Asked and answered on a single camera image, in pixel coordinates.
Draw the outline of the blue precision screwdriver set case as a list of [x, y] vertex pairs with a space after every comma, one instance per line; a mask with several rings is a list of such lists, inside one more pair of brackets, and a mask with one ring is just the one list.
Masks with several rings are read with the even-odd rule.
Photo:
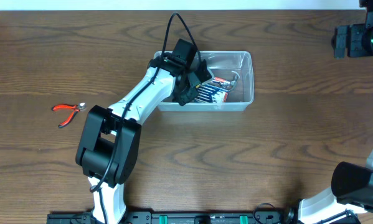
[[218, 85], [206, 84], [198, 89], [198, 96], [193, 100], [194, 103], [225, 103], [229, 91]]

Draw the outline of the silver wrench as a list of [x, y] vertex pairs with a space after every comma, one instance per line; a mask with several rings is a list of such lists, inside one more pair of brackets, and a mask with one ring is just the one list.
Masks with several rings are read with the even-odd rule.
[[223, 88], [225, 90], [230, 90], [233, 87], [231, 83], [223, 83], [223, 82], [212, 82], [212, 85], [217, 86], [219, 88]]

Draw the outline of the red black claw hammer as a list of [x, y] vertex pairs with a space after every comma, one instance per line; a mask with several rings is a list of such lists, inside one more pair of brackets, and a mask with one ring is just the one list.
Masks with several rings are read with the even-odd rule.
[[238, 80], [240, 78], [240, 75], [236, 71], [231, 71], [231, 73], [233, 74], [233, 79], [232, 80], [226, 80], [224, 78], [214, 77], [212, 79], [211, 83], [212, 82], [231, 83], [231, 84], [233, 84], [233, 87], [229, 91], [233, 91], [236, 88], [236, 86], [237, 86], [237, 83], [238, 83]]

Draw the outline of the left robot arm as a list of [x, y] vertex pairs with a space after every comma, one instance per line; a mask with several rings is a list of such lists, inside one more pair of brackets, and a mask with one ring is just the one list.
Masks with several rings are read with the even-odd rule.
[[205, 60], [165, 53], [149, 62], [142, 80], [108, 108], [95, 105], [87, 114], [75, 162], [87, 176], [93, 194], [92, 223], [119, 223], [126, 213], [124, 184], [139, 151], [141, 128], [163, 100], [181, 106], [197, 97], [197, 89], [212, 79]]

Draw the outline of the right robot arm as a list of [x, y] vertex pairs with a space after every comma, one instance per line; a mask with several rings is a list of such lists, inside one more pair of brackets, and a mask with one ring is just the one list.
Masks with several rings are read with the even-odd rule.
[[[373, 57], [373, 1], [361, 1], [366, 9], [363, 24], [338, 26], [332, 39], [334, 58]], [[284, 223], [359, 223], [358, 215], [373, 213], [373, 150], [365, 166], [340, 162], [331, 185], [319, 194], [299, 201], [283, 217]]]

